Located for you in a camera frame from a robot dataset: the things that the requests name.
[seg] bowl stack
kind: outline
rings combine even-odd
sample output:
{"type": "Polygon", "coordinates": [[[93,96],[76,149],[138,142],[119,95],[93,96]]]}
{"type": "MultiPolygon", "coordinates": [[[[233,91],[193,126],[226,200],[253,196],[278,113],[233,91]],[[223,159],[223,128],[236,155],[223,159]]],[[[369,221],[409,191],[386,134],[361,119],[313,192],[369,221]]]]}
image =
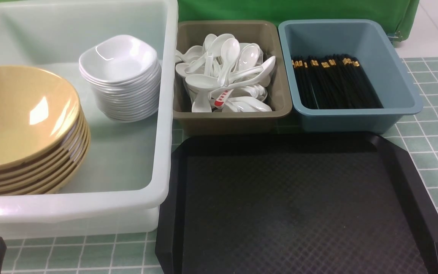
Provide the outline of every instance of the bowl stack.
{"type": "Polygon", "coordinates": [[[120,35],[92,47],[79,69],[111,120],[130,123],[158,111],[162,68],[156,50],[138,38],[120,35]]]}
{"type": "Polygon", "coordinates": [[[56,193],[82,164],[90,130],[64,78],[0,66],[0,196],[56,193]]]}

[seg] white floor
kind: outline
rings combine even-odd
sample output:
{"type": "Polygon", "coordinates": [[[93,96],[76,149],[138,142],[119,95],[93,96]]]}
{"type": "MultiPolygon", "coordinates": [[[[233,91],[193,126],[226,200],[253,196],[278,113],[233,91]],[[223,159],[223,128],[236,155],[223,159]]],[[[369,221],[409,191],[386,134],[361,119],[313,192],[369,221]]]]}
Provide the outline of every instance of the white floor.
{"type": "Polygon", "coordinates": [[[395,47],[402,58],[438,57],[438,0],[420,0],[410,37],[395,47]]]}

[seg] green tiled countertop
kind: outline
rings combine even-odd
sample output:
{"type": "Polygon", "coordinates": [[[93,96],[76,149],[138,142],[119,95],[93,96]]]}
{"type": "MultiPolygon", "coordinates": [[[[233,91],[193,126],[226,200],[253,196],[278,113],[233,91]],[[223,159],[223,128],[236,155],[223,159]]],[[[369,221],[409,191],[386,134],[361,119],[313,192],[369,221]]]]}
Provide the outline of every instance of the green tiled countertop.
{"type": "MultiPolygon", "coordinates": [[[[438,57],[403,60],[424,100],[424,110],[406,116],[384,137],[410,152],[438,210],[438,57]]],[[[297,117],[278,122],[277,132],[299,132],[297,117]]],[[[174,123],[173,148],[186,138],[174,123]]],[[[3,273],[161,274],[155,232],[6,241],[3,273]]]]}

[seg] blue plastic bin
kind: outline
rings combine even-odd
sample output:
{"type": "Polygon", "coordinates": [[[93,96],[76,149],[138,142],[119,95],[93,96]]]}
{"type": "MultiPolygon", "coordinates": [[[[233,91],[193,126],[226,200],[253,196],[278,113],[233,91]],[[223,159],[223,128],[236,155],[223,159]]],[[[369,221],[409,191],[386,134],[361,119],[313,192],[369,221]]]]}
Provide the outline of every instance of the blue plastic bin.
{"type": "Polygon", "coordinates": [[[424,104],[412,77],[379,24],[370,20],[285,21],[278,27],[294,109],[306,132],[370,131],[384,133],[402,116],[424,104]],[[383,109],[314,110],[300,101],[291,56],[349,54],[359,59],[383,109]]]}

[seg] black serving tray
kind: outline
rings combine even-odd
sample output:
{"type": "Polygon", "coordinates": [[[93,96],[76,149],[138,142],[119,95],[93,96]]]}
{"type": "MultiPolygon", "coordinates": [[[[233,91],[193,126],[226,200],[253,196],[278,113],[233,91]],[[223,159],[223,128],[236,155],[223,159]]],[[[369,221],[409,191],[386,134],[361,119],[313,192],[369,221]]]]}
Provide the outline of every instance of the black serving tray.
{"type": "Polygon", "coordinates": [[[370,133],[189,138],[157,233],[165,274],[438,274],[410,155],[370,133]]]}

